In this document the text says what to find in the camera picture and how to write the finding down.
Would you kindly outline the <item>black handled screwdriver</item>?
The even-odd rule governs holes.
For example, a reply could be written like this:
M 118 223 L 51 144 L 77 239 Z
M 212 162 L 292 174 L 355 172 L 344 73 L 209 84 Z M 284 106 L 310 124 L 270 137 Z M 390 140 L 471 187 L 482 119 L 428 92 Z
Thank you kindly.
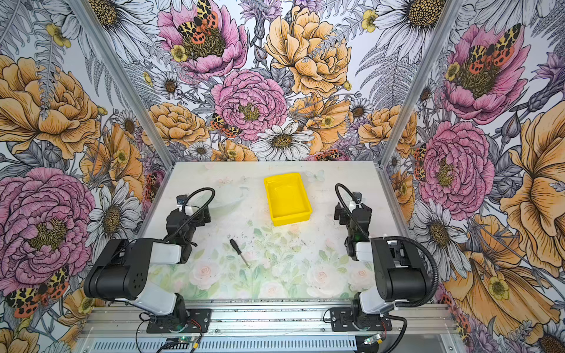
M 250 269 L 250 264 L 247 262 L 247 260 L 245 259 L 245 257 L 243 256 L 243 253 L 240 249 L 240 247 L 238 246 L 237 242 L 234 239 L 230 239 L 229 243 L 231 245 L 231 247 L 233 248 L 233 250 L 236 252 L 236 254 L 241 258 L 241 260 L 243 260 L 244 264 L 246 265 L 246 267 L 248 269 Z

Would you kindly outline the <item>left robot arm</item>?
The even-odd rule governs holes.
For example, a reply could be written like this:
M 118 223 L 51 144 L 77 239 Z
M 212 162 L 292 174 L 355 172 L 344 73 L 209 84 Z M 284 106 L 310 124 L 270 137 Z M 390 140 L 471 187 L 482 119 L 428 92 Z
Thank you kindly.
M 166 235 L 162 239 L 108 241 L 85 279 L 85 295 L 141 309 L 160 329 L 181 332 L 194 327 L 204 332 L 202 321 L 187 310 L 182 295 L 163 290 L 148 276 L 151 266 L 188 262 L 197 246 L 194 233 L 211 222 L 209 204 L 215 195 L 216 191 L 209 187 L 189 194 L 166 218 Z

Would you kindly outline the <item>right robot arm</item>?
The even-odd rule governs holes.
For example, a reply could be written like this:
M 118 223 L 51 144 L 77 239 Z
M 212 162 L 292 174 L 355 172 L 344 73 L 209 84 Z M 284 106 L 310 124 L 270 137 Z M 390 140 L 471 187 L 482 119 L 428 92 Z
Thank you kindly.
M 357 292 L 350 309 L 330 309 L 330 324 L 334 332 L 383 332 L 391 329 L 392 311 L 431 301 L 439 285 L 438 265 L 431 252 L 413 239 L 388 235 L 371 238 L 372 209 L 361 201 L 359 193 L 348 194 L 350 202 L 336 191 L 334 219 L 347 228 L 347 255 L 372 266 L 375 284 Z

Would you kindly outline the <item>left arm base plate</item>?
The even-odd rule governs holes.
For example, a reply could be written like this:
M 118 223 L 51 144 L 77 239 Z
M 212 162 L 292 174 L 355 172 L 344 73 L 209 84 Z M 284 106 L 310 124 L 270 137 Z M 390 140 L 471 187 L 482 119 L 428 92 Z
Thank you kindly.
M 212 310 L 188 309 L 180 319 L 172 314 L 150 319 L 146 331 L 148 334 L 169 333 L 206 333 L 211 322 Z

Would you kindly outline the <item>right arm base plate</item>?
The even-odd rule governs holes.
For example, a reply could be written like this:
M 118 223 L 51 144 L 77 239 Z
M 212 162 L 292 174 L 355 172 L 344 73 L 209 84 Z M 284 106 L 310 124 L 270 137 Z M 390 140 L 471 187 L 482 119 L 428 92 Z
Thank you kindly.
M 385 332 L 392 329 L 389 319 L 378 314 L 356 313 L 349 307 L 331 307 L 323 320 L 333 332 Z

